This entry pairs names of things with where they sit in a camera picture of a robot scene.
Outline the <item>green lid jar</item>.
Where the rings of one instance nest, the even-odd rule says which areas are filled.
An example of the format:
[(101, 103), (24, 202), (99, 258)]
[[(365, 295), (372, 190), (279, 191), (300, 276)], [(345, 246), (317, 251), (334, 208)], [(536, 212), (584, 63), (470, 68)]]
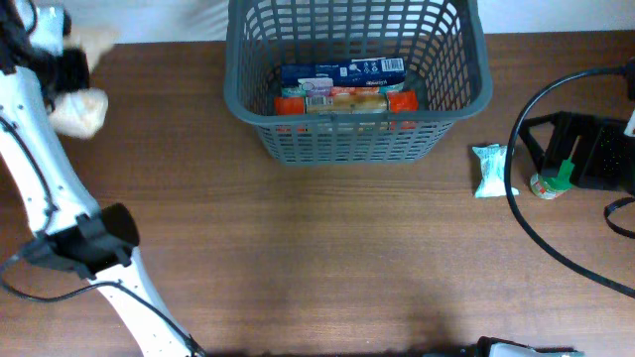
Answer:
[(546, 177), (535, 173), (530, 178), (530, 189), (541, 199), (555, 199), (572, 188), (571, 175), (574, 163), (564, 160), (555, 177)]

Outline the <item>beige crinkled pouch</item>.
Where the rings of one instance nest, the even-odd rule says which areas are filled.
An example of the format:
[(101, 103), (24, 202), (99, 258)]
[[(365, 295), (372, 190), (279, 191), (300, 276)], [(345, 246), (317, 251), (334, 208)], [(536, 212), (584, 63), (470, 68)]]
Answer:
[(103, 126), (107, 94), (90, 84), (101, 57), (113, 49), (119, 33), (107, 26), (81, 26), (63, 36), (62, 86), (53, 99), (49, 120), (54, 130), (88, 140)]

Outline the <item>grey plastic basket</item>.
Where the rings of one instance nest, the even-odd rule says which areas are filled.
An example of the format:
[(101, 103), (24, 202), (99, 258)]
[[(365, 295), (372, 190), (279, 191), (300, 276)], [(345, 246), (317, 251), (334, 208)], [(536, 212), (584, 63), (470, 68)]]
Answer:
[(492, 95), (476, 0), (233, 1), (224, 98), (288, 165), (406, 163)]

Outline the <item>blue tissue multipack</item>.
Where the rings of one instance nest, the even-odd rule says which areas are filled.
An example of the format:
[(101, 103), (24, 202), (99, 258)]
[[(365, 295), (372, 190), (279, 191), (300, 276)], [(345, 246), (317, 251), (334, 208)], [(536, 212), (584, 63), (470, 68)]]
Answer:
[(281, 67), (283, 97), (399, 92), (406, 79), (401, 58), (351, 59)]

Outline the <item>orange spaghetti packet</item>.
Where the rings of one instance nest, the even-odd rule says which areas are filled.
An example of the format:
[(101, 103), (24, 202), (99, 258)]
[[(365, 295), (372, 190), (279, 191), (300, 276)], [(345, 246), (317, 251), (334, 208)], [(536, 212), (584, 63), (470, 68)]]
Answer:
[(419, 102), (414, 91), (338, 94), (334, 96), (276, 97), (277, 115), (378, 114), (414, 112)]

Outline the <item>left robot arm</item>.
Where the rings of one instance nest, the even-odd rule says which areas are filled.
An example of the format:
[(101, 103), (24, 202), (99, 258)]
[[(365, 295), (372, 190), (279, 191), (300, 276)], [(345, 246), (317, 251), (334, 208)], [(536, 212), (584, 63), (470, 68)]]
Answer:
[(121, 203), (102, 208), (73, 170), (60, 135), (90, 138), (103, 125), (106, 94), (90, 85), (109, 34), (71, 27), (62, 6), (1, 4), (1, 157), (22, 196), (33, 238), (21, 260), (77, 274), (112, 305), (146, 356), (202, 356), (147, 274), (140, 237)]

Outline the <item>mint green wipes packet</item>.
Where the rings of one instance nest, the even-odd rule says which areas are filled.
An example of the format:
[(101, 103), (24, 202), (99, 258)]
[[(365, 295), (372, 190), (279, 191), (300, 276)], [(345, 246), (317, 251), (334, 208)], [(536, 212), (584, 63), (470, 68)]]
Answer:
[(492, 144), (486, 147), (473, 147), (472, 152), (480, 162), (481, 182), (474, 197), (490, 198), (506, 195), (504, 169), (507, 147)]

